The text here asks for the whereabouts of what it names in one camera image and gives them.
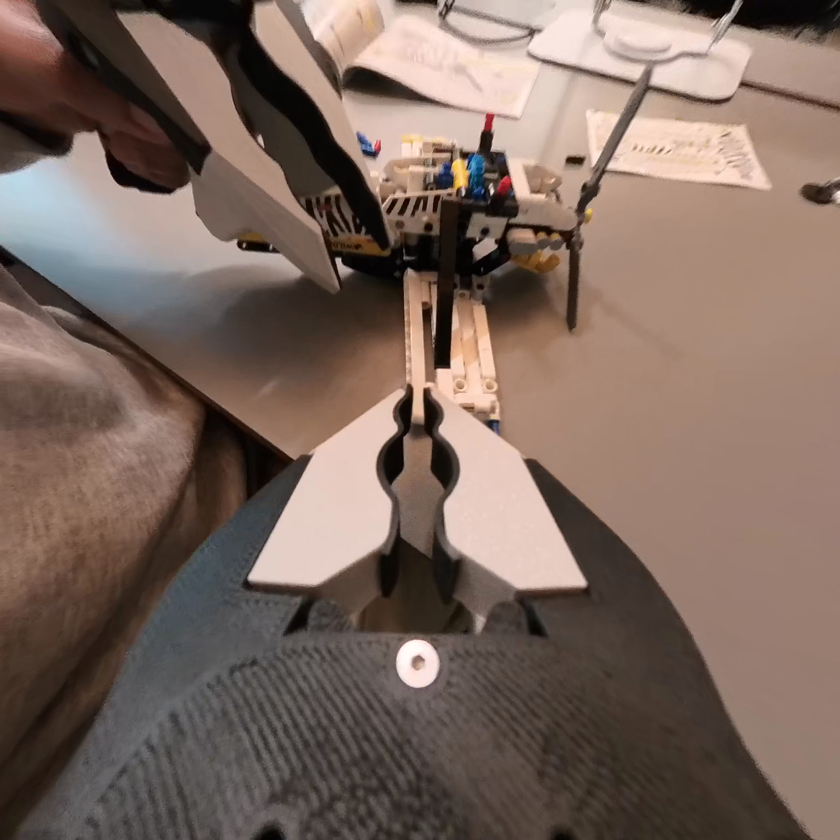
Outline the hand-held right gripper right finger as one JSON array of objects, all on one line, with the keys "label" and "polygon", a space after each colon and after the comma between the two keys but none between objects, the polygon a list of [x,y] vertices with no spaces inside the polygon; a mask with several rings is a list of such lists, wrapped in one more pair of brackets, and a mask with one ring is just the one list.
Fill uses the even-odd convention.
[{"label": "hand-held right gripper right finger", "polygon": [[427,388],[430,468],[443,489],[432,569],[444,604],[485,622],[517,602],[584,592],[587,581],[520,452]]}]

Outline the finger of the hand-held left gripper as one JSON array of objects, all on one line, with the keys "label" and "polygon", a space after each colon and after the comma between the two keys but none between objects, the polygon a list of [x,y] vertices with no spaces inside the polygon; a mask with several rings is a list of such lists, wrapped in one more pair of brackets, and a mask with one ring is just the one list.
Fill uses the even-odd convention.
[{"label": "finger of the hand-held left gripper", "polygon": [[212,50],[153,14],[120,14],[142,49],[210,146],[192,175],[196,214],[216,238],[258,234],[322,289],[340,278],[320,226],[294,197],[279,165],[246,128],[225,68]]},{"label": "finger of the hand-held left gripper", "polygon": [[295,2],[255,2],[235,56],[255,91],[247,110],[296,197],[336,186],[380,249],[392,237],[344,108],[338,69]]}]

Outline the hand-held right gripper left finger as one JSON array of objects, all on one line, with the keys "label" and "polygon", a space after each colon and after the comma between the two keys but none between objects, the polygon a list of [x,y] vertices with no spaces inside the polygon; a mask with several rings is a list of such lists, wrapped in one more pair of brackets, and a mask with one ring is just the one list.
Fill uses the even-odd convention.
[{"label": "hand-held right gripper left finger", "polygon": [[412,389],[395,391],[304,458],[303,471],[248,573],[260,591],[304,595],[359,613],[396,588]]}]

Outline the white lego instruction booklet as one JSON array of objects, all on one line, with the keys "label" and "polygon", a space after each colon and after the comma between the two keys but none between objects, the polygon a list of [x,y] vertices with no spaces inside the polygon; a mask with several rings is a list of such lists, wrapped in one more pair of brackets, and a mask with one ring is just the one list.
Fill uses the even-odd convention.
[{"label": "white lego instruction booklet", "polygon": [[307,1],[301,10],[343,89],[382,81],[453,109],[519,119],[539,75],[532,59],[468,45],[380,2]]}]

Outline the white lego helicopter model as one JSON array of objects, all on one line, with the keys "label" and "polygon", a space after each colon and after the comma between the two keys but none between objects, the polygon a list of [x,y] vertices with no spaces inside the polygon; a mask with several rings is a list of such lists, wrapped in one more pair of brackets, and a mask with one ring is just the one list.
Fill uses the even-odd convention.
[{"label": "white lego helicopter model", "polygon": [[494,118],[485,117],[477,150],[454,140],[405,135],[402,157],[373,173],[390,231],[378,245],[337,187],[300,204],[325,234],[330,256],[371,277],[398,280],[405,292],[406,377],[416,399],[427,378],[425,318],[432,330],[434,383],[494,433],[500,396],[485,298],[490,275],[504,266],[552,272],[569,257],[565,321],[576,329],[582,227],[617,147],[648,91],[644,65],[574,207],[560,194],[562,176],[493,147]]}]

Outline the person's left forearm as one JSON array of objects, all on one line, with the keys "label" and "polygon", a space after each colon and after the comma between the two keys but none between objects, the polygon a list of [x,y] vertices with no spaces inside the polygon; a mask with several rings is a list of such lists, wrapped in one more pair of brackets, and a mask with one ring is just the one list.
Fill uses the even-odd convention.
[{"label": "person's left forearm", "polygon": [[7,117],[8,114],[2,114],[1,175],[22,171],[45,159],[59,159],[70,152],[72,137]]}]

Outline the person's left hand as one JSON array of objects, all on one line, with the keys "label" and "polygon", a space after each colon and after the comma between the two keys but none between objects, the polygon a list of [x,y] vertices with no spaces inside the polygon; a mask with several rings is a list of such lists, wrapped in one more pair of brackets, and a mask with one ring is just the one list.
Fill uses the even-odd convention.
[{"label": "person's left hand", "polygon": [[114,159],[152,181],[177,181],[163,172],[185,165],[158,124],[85,68],[32,2],[1,2],[1,104],[40,129],[96,133]]}]

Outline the person's grey clothing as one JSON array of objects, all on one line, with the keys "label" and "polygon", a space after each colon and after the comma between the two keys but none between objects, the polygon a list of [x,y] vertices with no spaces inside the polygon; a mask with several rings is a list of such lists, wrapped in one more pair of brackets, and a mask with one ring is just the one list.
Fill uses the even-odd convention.
[{"label": "person's grey clothing", "polygon": [[84,737],[177,572],[283,466],[2,268],[2,838]]}]

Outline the zebra striped sticker sheet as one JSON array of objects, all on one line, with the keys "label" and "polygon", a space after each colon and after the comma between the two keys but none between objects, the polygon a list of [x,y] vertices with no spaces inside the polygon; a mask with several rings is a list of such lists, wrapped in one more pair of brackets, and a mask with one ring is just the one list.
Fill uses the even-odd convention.
[{"label": "zebra striped sticker sheet", "polygon": [[772,187],[744,124],[636,117],[607,170],[765,192]]}]

